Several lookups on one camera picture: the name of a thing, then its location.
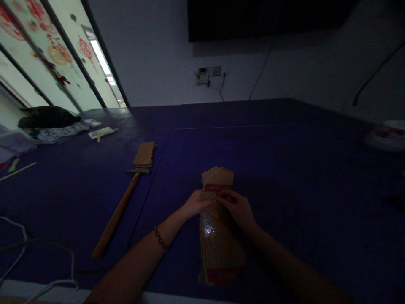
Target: bracelet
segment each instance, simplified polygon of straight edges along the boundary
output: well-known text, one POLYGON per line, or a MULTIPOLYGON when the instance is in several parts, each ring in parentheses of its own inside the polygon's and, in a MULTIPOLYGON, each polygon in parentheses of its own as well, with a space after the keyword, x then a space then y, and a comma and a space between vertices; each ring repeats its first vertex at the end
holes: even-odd
POLYGON ((155 230, 155 235, 156 235, 156 237, 157 237, 157 240, 158 240, 160 246, 162 246, 164 252, 166 252, 166 251, 167 251, 167 246, 166 246, 166 244, 162 241, 162 238, 160 237, 160 234, 159 234, 159 231, 157 230, 157 226, 156 226, 156 225, 155 225, 154 230, 155 230))

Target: person's right hand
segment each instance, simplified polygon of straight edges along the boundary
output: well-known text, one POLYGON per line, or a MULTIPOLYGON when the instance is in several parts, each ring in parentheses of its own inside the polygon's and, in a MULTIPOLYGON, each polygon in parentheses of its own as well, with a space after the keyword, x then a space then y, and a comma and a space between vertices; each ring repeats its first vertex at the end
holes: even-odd
POLYGON ((221 190, 218 194, 226 197, 226 199, 220 197, 216 199, 229 210, 233 219, 245 234, 249 235, 257 228, 257 223, 253 217, 247 197, 232 190, 221 190))

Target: black bag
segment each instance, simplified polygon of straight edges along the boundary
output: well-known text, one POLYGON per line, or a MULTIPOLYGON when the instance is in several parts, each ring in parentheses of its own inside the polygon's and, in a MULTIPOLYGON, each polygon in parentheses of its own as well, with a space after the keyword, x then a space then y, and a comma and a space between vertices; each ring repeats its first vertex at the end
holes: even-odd
POLYGON ((81 120, 80 116, 75 116, 58 106, 40 106, 21 110, 30 115, 21 118, 18 122, 21 129, 62 128, 81 120))

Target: black screen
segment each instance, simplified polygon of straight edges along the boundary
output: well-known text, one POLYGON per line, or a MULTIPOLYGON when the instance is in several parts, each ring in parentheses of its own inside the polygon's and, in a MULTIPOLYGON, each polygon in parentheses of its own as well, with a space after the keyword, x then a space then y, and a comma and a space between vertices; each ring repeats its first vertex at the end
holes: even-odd
POLYGON ((189 42, 339 27, 355 0, 188 0, 189 42))

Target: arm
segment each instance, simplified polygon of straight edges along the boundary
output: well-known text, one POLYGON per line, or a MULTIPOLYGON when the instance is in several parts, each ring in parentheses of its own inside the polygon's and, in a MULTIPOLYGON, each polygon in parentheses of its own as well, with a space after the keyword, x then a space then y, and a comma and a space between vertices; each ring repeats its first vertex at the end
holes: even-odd
POLYGON ((284 248, 256 223, 246 197, 231 190, 217 198, 242 231, 259 247, 302 303, 351 303, 340 290, 284 248))
MULTIPOLYGON (((162 241, 173 242, 183 224, 199 214, 212 200, 201 201, 201 190, 196 190, 187 202, 157 228, 162 241)), ((152 231, 136 244, 94 288, 85 303, 134 303, 164 255, 152 231)))

